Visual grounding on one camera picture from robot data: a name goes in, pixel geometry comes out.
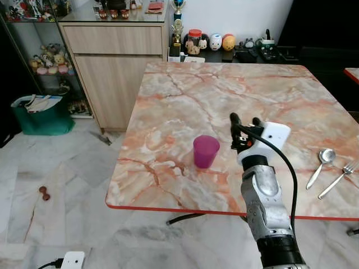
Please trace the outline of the purple plastic cup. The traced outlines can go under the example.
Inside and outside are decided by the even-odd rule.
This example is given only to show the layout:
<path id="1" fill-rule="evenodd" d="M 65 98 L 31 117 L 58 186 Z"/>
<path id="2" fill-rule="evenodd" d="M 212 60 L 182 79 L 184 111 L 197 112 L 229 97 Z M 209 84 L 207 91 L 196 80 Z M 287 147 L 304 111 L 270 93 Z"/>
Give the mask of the purple plastic cup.
<path id="1" fill-rule="evenodd" d="M 207 169 L 220 149 L 219 141 L 208 135 L 197 136 L 193 141 L 194 164 L 197 168 Z"/>

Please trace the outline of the white green mug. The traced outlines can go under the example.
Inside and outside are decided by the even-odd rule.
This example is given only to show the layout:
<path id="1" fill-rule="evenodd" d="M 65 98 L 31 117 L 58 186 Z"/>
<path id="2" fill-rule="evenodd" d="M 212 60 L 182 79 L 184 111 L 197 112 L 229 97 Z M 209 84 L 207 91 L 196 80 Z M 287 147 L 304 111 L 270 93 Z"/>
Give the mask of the white green mug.
<path id="1" fill-rule="evenodd" d="M 264 37 L 259 39 L 259 52 L 264 61 L 274 61 L 279 56 L 275 40 L 272 39 L 269 29 L 266 30 Z"/>

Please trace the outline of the white round figurine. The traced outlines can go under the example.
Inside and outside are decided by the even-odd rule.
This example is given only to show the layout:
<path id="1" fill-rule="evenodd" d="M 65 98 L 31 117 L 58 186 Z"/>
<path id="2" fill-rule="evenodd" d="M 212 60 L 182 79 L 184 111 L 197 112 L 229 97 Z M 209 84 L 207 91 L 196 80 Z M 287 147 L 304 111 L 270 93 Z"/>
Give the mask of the white round figurine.
<path id="1" fill-rule="evenodd" d="M 217 51 L 218 49 L 220 49 L 222 47 L 223 44 L 223 36 L 221 36 L 220 34 L 213 34 L 210 38 L 209 38 L 209 47 L 211 50 L 213 51 Z"/>

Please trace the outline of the red lidded jar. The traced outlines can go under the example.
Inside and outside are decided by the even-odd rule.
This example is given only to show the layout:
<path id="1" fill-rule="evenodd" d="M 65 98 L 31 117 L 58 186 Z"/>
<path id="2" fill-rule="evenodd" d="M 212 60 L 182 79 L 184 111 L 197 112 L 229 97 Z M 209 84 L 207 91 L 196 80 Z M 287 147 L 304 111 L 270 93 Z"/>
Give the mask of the red lidded jar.
<path id="1" fill-rule="evenodd" d="M 190 29 L 187 34 L 187 41 L 185 43 L 187 54 L 198 55 L 201 52 L 200 43 L 202 31 L 200 29 Z"/>

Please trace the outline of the silver metal fork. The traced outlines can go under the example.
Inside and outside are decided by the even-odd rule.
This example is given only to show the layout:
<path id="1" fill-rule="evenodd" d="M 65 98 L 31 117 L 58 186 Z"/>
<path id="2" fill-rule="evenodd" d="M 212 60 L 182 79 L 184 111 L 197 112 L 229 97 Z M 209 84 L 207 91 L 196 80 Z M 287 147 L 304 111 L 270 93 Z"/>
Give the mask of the silver metal fork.
<path id="1" fill-rule="evenodd" d="M 317 197 L 322 200 L 345 176 L 352 174 L 357 168 L 358 161 L 354 161 L 344 165 L 343 174 L 336 177 L 331 184 L 328 185 Z"/>

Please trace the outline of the black metal table base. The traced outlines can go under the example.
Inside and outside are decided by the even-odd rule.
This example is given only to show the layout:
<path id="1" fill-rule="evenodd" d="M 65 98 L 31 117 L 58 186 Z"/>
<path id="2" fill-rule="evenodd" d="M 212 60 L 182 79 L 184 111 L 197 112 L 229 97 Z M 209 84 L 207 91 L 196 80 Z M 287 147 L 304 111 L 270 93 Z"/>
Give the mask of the black metal table base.
<path id="1" fill-rule="evenodd" d="M 196 217 L 202 217 L 204 214 L 186 214 L 186 215 L 181 215 L 179 217 L 175 217 L 172 218 L 170 220 L 167 220 L 165 222 L 166 225 L 174 225 L 177 222 L 181 222 L 183 220 L 188 220 L 188 219 L 193 219 Z M 359 228 L 357 229 L 352 229 L 352 230 L 348 230 L 347 231 L 348 236 L 354 236 L 354 235 L 359 235 Z"/>

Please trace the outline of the red edged side table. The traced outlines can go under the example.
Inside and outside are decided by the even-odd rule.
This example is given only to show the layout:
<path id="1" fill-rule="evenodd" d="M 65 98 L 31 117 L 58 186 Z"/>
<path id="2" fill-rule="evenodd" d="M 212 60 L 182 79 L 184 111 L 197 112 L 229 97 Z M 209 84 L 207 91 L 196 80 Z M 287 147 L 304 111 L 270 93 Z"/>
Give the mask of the red edged side table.
<path id="1" fill-rule="evenodd" d="M 348 77 L 350 77 L 354 82 L 359 84 L 359 68 L 345 68 L 344 74 L 348 75 Z"/>

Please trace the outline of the black television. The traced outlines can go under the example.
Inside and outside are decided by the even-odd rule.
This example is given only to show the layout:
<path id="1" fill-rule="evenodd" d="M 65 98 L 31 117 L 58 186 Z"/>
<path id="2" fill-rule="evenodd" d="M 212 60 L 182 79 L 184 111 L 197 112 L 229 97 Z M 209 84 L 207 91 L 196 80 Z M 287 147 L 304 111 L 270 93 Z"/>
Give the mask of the black television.
<path id="1" fill-rule="evenodd" d="M 293 0 L 278 44 L 358 50 L 355 5 L 352 0 Z"/>

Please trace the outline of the light wooden cabinet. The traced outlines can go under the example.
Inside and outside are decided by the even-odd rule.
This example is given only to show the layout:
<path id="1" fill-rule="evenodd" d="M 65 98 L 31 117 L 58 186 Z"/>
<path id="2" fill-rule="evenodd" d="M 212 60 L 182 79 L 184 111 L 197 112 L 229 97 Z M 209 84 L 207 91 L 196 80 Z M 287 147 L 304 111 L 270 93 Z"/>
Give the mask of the light wooden cabinet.
<path id="1" fill-rule="evenodd" d="M 167 23 L 63 20 L 59 30 L 100 130 L 125 131 L 146 65 L 167 59 Z"/>

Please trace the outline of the black floor object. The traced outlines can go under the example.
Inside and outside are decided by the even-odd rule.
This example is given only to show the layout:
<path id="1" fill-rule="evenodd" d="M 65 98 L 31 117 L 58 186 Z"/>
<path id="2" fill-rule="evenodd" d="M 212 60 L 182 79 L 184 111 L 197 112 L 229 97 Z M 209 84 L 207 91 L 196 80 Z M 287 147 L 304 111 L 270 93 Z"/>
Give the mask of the black floor object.
<path id="1" fill-rule="evenodd" d="M 103 135 L 102 133 L 93 133 L 93 135 L 105 145 L 111 146 L 112 141 L 107 136 Z"/>

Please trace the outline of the small figurines on cabinet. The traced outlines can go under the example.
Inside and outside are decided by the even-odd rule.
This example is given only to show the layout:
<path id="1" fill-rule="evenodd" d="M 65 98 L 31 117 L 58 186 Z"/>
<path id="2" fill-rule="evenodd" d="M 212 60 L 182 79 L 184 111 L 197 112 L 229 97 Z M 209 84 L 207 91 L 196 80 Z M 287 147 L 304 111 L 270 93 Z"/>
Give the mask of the small figurines on cabinet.
<path id="1" fill-rule="evenodd" d="M 93 12 L 98 20 L 128 20 L 128 8 L 106 8 L 101 5 L 94 5 Z"/>

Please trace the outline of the plush toys on shelf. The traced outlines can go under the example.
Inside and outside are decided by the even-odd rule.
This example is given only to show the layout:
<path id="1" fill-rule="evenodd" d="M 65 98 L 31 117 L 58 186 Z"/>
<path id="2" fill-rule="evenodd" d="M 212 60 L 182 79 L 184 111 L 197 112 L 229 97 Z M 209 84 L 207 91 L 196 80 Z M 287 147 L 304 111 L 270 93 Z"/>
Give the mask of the plush toys on shelf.
<path id="1" fill-rule="evenodd" d="M 50 43 L 40 47 L 41 52 L 29 60 L 29 67 L 36 75 L 75 75 L 70 56 L 62 44 Z"/>

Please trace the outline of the green bag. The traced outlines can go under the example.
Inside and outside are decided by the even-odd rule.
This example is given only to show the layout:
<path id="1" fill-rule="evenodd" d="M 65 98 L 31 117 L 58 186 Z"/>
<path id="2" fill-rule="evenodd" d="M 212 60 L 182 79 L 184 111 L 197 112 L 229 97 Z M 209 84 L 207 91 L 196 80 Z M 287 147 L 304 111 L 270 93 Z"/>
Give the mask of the green bag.
<path id="1" fill-rule="evenodd" d="M 75 125 L 67 108 L 67 101 L 62 101 L 51 109 L 38 113 L 28 113 L 16 105 L 21 98 L 17 98 L 10 107 L 16 119 L 20 123 L 23 134 L 29 136 L 59 136 L 69 133 Z"/>

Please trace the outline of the small brown floor object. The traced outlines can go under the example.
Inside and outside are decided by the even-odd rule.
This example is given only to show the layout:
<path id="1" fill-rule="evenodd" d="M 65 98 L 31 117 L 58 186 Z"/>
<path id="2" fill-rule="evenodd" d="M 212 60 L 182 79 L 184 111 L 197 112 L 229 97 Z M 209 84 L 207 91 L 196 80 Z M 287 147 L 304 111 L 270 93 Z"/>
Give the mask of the small brown floor object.
<path id="1" fill-rule="evenodd" d="M 47 187 L 46 186 L 39 187 L 38 191 L 42 195 L 42 200 L 43 201 L 50 200 L 51 195 L 47 192 Z"/>

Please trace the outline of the glass display cabinet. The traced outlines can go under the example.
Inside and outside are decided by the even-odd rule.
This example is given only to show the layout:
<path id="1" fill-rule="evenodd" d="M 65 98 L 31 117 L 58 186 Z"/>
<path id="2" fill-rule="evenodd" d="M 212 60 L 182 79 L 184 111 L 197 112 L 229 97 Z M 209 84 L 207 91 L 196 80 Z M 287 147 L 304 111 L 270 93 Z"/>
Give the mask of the glass display cabinet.
<path id="1" fill-rule="evenodd" d="M 74 64 L 75 75 L 36 75 L 29 67 L 29 60 L 41 52 L 42 45 L 59 43 L 69 54 L 59 29 L 59 20 L 69 15 L 70 11 L 71 0 L 0 0 L 0 26 L 8 31 L 13 46 L 25 62 L 25 70 L 33 79 L 33 92 L 61 96 L 67 101 L 73 118 L 91 119 L 93 111 Z"/>

